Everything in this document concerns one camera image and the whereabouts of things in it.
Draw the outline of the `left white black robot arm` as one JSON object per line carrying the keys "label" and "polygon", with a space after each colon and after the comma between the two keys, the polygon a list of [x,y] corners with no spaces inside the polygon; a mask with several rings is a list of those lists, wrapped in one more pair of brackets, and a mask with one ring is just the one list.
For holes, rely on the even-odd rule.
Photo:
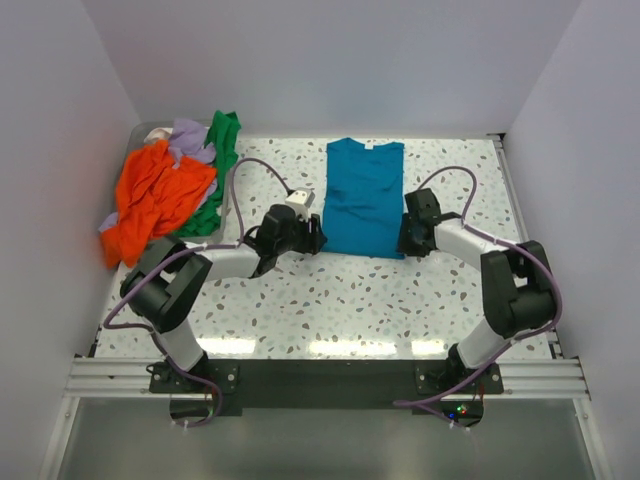
{"label": "left white black robot arm", "polygon": [[120,296],[150,325],[159,350],[174,366],[173,382],[185,392],[196,392],[206,383],[208,356],[188,315],[204,284],[259,278],[274,269],[281,255],[315,255],[326,242],[319,215],[304,217],[290,206],[276,204],[237,246],[189,247],[170,235],[161,238],[125,277]]}

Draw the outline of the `blue t shirt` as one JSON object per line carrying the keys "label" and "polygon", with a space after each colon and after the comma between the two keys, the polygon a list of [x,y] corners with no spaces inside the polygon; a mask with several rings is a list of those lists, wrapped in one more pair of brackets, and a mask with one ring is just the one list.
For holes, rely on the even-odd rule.
{"label": "blue t shirt", "polygon": [[400,260],[404,145],[367,147],[343,138],[327,144],[323,250]]}

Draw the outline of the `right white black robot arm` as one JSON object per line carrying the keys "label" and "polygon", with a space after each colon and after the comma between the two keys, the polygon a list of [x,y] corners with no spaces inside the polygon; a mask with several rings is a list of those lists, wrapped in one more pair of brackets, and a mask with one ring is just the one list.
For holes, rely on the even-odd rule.
{"label": "right white black robot arm", "polygon": [[459,214],[441,211],[430,189],[405,195],[397,251],[409,257],[444,252],[474,267],[481,275],[482,319],[448,352],[441,375],[459,393],[481,380],[481,371],[523,334],[556,318],[559,294],[552,281],[544,247],[535,241],[511,244],[463,222]]}

